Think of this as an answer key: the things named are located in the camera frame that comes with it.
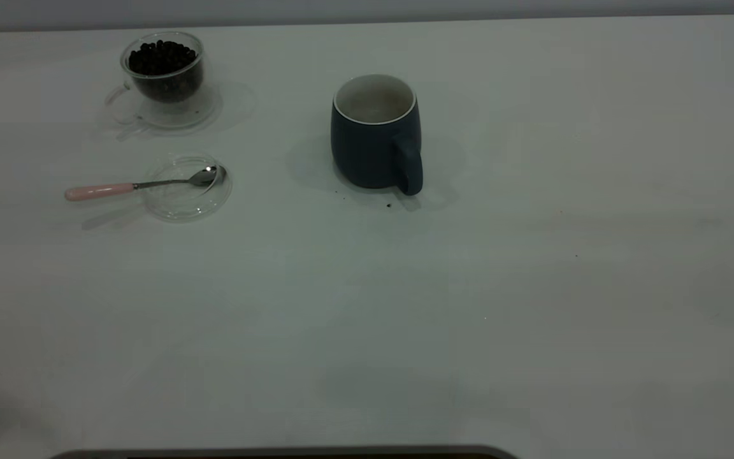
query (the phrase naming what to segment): table surface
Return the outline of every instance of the table surface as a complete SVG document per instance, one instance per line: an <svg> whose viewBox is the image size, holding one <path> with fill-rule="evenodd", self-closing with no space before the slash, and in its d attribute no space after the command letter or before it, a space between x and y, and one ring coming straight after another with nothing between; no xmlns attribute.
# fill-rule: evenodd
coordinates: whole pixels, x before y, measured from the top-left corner
<svg viewBox="0 0 734 459"><path fill-rule="evenodd" d="M145 31L0 34L0 457L734 457L734 17L191 31L222 111L124 142ZM419 95L415 198L335 173L362 73ZM189 150L233 177L209 218L64 201Z"/></svg>

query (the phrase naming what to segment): wall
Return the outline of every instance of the wall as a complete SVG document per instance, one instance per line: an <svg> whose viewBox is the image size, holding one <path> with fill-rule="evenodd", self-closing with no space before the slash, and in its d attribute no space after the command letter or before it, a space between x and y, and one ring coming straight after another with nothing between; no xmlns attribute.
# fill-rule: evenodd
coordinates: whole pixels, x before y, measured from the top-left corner
<svg viewBox="0 0 734 459"><path fill-rule="evenodd" d="M0 0L0 30L734 13L734 0Z"/></svg>

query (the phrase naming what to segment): coffee bean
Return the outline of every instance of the coffee bean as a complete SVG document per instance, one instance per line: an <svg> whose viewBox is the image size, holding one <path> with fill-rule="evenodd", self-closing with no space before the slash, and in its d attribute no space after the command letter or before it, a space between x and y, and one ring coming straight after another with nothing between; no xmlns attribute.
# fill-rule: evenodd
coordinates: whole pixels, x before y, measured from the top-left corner
<svg viewBox="0 0 734 459"><path fill-rule="evenodd" d="M174 41L157 40L157 43L143 43L139 50L133 50L127 60L129 69L140 75L157 76L176 73L198 58L195 50ZM192 96L203 81L201 64L189 70L166 78L134 78L138 89L154 101L174 103L185 101Z"/></svg>

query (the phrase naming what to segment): spoon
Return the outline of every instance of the spoon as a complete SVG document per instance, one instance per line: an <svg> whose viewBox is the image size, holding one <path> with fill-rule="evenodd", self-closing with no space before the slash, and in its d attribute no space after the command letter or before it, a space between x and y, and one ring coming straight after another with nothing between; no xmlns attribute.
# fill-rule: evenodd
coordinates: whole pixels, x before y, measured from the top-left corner
<svg viewBox="0 0 734 459"><path fill-rule="evenodd" d="M194 186L206 187L212 184L217 176L216 166L207 166L192 175L189 180L160 180L145 183L116 183L113 185L81 186L64 191L64 197L68 201L94 200L104 196L114 196L135 191L135 189L152 188L152 186L172 185L174 183L190 183Z"/></svg>

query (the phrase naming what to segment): clear glass dish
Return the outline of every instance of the clear glass dish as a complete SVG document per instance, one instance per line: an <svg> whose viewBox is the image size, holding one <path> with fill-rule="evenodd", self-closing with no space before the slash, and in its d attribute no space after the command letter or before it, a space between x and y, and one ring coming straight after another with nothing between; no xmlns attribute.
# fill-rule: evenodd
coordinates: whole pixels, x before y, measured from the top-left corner
<svg viewBox="0 0 734 459"><path fill-rule="evenodd" d="M187 180L196 172L217 167L215 180L209 186L181 183L143 189L146 209L165 221L192 221L216 212L231 194L231 176L225 166L212 156L200 152L162 155L146 174L146 181Z"/></svg>

